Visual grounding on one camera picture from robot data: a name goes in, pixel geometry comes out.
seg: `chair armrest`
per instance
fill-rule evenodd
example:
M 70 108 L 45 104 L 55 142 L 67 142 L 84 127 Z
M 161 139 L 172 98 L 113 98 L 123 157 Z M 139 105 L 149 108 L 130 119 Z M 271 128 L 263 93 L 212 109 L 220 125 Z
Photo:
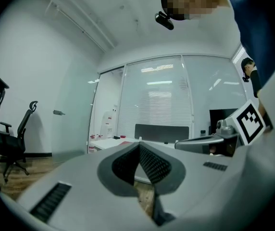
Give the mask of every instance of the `chair armrest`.
M 10 124 L 8 124 L 8 123 L 5 123 L 5 122 L 0 122 L 0 124 L 1 124 L 1 125 L 4 125 L 4 126 L 6 127 L 6 132 L 9 133 L 8 127 L 11 128 L 12 126 L 11 126 Z
M 10 128 L 12 127 L 10 124 L 5 123 L 5 122 L 0 122 L 0 124 L 1 124 L 1 125 L 4 125 L 4 126 L 6 126 L 6 127 L 10 127 Z
M 9 136 L 9 133 L 0 131 L 0 135 Z

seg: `wooden floor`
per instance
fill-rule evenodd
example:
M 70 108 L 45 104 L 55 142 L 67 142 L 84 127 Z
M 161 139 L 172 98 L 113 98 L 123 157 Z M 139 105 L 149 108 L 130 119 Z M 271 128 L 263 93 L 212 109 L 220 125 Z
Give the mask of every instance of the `wooden floor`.
M 5 183 L 3 179 L 3 171 L 5 163 L 0 163 L 0 187 L 1 191 L 13 200 L 16 200 L 18 196 L 33 182 L 39 180 L 45 174 L 51 172 L 54 168 L 60 164 L 53 164 L 51 157 L 41 158 L 27 158 L 26 163 L 19 161 L 22 167 L 25 167 L 29 172 L 29 175 L 13 166 L 8 176 L 8 182 Z M 139 203 L 142 209 L 151 217 L 153 211 L 153 186 L 135 181 L 134 187 L 139 193 Z

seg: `chair base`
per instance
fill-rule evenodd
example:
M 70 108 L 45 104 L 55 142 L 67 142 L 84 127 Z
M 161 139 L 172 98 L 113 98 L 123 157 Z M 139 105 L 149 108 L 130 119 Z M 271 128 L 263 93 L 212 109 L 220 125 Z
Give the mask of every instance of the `chair base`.
M 26 174 L 26 175 L 29 175 L 28 171 L 26 170 L 26 168 L 22 167 L 18 162 L 17 162 L 17 159 L 10 159 L 10 158 L 1 158 L 0 159 L 0 163 L 6 163 L 6 167 L 5 167 L 5 170 L 3 172 L 3 177 L 4 177 L 4 181 L 5 183 L 8 182 L 8 176 L 10 174 L 10 172 L 6 175 L 6 172 L 7 170 L 9 169 L 10 166 L 12 165 L 15 165 L 17 167 L 19 167 L 20 169 L 23 170 L 23 172 Z

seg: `black monitor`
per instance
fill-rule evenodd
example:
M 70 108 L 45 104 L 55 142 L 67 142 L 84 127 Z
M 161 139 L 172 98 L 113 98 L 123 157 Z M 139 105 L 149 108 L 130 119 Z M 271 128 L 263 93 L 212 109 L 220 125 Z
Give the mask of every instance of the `black monitor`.
M 216 124 L 219 120 L 228 118 L 237 109 L 222 109 L 222 110 L 210 110 L 210 134 L 215 133 Z

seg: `glass door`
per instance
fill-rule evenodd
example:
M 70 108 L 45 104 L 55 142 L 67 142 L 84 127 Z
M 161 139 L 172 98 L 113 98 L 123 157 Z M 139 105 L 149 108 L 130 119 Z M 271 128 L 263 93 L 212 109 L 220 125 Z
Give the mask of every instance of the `glass door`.
M 85 59 L 75 58 L 62 81 L 52 119 L 52 157 L 65 162 L 87 152 L 88 128 L 99 74 Z

